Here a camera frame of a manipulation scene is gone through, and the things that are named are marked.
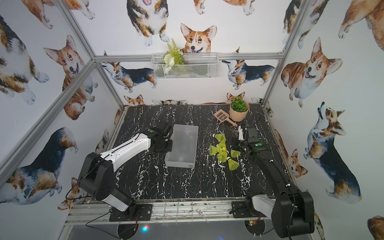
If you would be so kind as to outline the green shuttlecock three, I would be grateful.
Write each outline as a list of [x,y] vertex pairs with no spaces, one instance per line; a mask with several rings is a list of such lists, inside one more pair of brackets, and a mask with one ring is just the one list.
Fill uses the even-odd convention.
[[231,158],[238,159],[241,156],[241,152],[236,150],[231,150]]

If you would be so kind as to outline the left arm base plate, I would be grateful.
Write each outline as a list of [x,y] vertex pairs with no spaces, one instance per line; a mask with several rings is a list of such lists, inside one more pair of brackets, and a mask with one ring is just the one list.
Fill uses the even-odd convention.
[[112,207],[110,222],[130,222],[130,221],[149,221],[153,210],[152,204],[136,204],[121,212]]

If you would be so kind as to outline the green shuttlecock five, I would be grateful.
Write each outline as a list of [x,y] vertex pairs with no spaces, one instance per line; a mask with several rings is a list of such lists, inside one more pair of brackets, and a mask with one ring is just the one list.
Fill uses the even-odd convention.
[[237,161],[235,161],[231,158],[227,158],[227,162],[228,162],[230,171],[234,171],[234,170],[238,169],[240,166],[240,164]]

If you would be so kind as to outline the clear plastic storage box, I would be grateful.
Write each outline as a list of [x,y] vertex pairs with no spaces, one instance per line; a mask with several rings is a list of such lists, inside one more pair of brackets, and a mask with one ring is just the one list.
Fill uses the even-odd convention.
[[193,169],[196,162],[198,126],[178,125],[173,126],[171,140],[172,150],[166,153],[165,164],[167,167]]

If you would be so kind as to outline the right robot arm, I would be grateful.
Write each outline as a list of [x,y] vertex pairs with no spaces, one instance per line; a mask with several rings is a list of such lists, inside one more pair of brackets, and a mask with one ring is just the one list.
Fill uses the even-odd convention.
[[302,192],[273,159],[260,157],[263,144],[256,138],[241,142],[243,153],[252,159],[263,172],[275,198],[259,194],[246,198],[249,215],[257,212],[272,220],[280,238],[311,234],[315,230],[314,200],[308,192]]

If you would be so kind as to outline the green shuttlecock one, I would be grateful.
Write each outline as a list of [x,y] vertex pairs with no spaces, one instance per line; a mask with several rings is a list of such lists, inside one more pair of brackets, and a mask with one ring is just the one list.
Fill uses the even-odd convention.
[[225,142],[226,141],[226,136],[225,136],[225,134],[213,134],[213,137],[215,138],[215,139],[217,139],[218,141],[219,141],[219,143],[221,143],[221,142]]

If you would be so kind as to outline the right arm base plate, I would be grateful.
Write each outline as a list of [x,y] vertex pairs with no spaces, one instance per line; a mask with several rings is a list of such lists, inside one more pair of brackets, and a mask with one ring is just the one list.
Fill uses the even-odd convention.
[[235,219],[258,218],[263,216],[260,212],[253,209],[251,204],[247,201],[232,202],[231,206],[232,209],[230,210],[229,214],[232,215]]

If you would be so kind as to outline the green shuttlecock two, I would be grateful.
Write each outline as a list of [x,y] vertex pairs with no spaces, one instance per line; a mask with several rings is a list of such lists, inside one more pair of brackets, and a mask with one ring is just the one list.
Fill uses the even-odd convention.
[[216,154],[226,153],[226,146],[223,144],[217,144],[216,146],[209,146],[209,154],[210,156],[215,156]]

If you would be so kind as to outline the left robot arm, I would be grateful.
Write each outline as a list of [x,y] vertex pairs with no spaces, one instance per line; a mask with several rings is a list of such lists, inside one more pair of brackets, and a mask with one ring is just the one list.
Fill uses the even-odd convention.
[[101,154],[86,156],[78,186],[97,201],[104,202],[130,220],[137,215],[136,201],[116,187],[116,171],[143,151],[168,153],[172,150],[171,124],[159,121],[144,128],[125,143]]

